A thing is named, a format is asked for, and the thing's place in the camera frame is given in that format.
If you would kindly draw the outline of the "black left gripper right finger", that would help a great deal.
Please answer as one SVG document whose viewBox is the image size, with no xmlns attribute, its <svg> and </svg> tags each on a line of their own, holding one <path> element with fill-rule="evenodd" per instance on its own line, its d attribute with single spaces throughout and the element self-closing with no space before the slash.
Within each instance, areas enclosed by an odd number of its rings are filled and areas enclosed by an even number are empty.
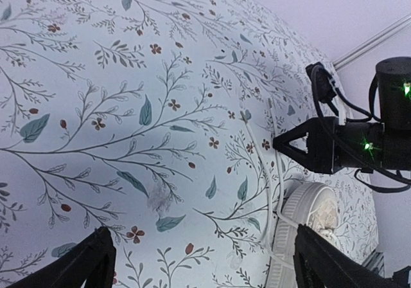
<svg viewBox="0 0 411 288">
<path fill-rule="evenodd" d="M 357 264 L 306 225 L 298 225 L 293 256 L 298 287 L 378 288 L 394 287 Z"/>
</svg>

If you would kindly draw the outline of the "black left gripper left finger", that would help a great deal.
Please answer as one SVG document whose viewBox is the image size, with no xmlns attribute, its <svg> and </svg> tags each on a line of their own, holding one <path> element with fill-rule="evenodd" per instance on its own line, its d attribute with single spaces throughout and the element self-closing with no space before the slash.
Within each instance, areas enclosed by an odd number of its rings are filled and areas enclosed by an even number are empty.
<svg viewBox="0 0 411 288">
<path fill-rule="evenodd" d="M 100 227 L 50 265 L 12 284 L 14 288 L 111 288 L 116 248 L 110 231 Z"/>
</svg>

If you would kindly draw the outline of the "cream lace platform sneaker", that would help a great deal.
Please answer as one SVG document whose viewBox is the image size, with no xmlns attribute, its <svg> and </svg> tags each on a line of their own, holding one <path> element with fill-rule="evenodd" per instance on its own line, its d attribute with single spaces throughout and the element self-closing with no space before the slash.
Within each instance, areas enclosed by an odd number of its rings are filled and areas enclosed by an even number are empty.
<svg viewBox="0 0 411 288">
<path fill-rule="evenodd" d="M 279 177 L 279 200 L 274 208 L 272 201 L 274 182 L 262 150 L 256 146 L 256 153 L 262 165 L 267 184 L 267 225 L 263 232 L 263 242 L 270 255 L 267 287 L 297 287 L 293 256 L 295 238 L 299 225 L 307 225 L 332 245 L 338 239 L 334 229 L 338 224 L 337 198 L 323 183 L 305 182 L 298 186 L 284 202 L 284 179 Z"/>
</svg>

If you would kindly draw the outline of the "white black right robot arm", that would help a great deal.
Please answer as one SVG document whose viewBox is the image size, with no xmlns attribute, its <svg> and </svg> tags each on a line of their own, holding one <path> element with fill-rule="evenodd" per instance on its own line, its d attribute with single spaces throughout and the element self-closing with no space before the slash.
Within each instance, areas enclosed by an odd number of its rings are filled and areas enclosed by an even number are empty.
<svg viewBox="0 0 411 288">
<path fill-rule="evenodd" d="M 410 57 L 376 65 L 369 110 L 350 103 L 320 63 L 310 64 L 317 116 L 273 139 L 272 146 L 308 170 L 410 170 Z"/>
</svg>

